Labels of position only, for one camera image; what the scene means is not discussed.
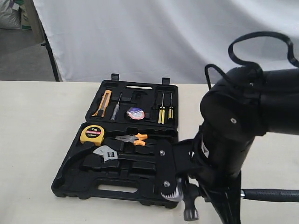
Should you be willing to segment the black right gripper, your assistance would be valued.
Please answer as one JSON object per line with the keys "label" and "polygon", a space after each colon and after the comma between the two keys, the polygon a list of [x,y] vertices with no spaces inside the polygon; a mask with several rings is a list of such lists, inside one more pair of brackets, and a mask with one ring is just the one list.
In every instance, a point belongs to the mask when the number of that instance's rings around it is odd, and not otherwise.
{"label": "black right gripper", "polygon": [[241,223],[241,169],[253,141],[228,139],[207,122],[194,138],[192,161],[200,166],[195,179],[224,224]]}

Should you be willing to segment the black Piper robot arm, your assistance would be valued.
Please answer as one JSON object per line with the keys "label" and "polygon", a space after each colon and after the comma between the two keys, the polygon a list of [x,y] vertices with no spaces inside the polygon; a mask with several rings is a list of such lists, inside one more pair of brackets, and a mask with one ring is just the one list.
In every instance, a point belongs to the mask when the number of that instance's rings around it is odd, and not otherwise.
{"label": "black Piper robot arm", "polygon": [[257,136],[299,133],[299,71],[227,72],[202,98],[203,124],[194,138],[192,161],[205,199],[224,224],[240,218],[241,168]]}

